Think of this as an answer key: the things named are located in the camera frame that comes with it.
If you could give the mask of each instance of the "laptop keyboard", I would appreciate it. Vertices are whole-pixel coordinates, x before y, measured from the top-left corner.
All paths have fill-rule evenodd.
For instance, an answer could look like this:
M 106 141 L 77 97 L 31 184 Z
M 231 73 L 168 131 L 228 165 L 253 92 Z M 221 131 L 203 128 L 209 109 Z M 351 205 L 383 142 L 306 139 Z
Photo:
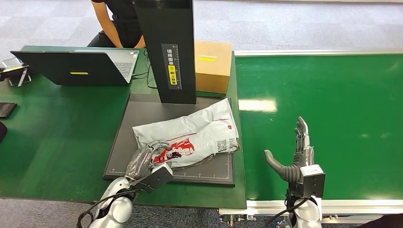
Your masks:
M 132 68 L 133 63 L 114 63 L 114 64 L 124 78 L 132 76 L 132 72 L 130 72 L 130 69 Z

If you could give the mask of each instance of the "phone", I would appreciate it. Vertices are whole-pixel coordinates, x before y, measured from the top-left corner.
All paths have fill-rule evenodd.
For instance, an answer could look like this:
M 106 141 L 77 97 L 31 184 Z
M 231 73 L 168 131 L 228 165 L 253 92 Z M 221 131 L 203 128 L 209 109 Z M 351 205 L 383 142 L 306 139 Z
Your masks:
M 12 111 L 17 107 L 16 103 L 1 103 L 0 102 L 0 118 L 7 118 Z

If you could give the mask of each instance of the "laptop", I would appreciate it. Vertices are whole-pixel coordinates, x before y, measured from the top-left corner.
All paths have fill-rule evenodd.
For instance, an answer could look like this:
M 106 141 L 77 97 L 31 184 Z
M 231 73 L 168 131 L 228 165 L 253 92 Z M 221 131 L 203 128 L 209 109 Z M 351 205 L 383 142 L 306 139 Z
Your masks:
M 138 50 L 11 51 L 56 85 L 125 86 Z

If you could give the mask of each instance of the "person's arm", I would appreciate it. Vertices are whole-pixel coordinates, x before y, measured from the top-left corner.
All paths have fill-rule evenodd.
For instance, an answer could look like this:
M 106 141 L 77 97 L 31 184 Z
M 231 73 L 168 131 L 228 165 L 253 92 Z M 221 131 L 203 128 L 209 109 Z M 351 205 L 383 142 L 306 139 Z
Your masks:
M 108 38 L 112 41 L 115 47 L 123 48 L 122 43 L 119 39 L 119 34 L 113 23 L 111 22 L 108 14 L 108 10 L 106 9 L 106 4 L 104 2 L 94 2 L 91 1 L 92 6 L 94 7 L 96 18 L 99 21 L 104 33 L 108 36 Z
M 144 41 L 144 36 L 141 36 L 139 42 L 136 44 L 135 48 L 144 48 L 145 47 L 145 41 Z

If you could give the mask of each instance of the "black cutting mat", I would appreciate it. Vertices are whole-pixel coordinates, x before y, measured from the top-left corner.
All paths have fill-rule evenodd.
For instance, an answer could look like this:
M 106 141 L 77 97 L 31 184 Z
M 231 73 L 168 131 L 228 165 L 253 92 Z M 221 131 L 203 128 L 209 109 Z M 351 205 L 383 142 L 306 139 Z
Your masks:
M 175 119 L 206 108 L 222 98 L 198 97 L 196 104 L 161 104 L 157 95 L 131 94 L 106 165 L 104 179 L 123 176 L 138 148 L 132 127 Z M 210 161 L 173 172 L 174 182 L 235 186 L 233 154 L 218 153 Z

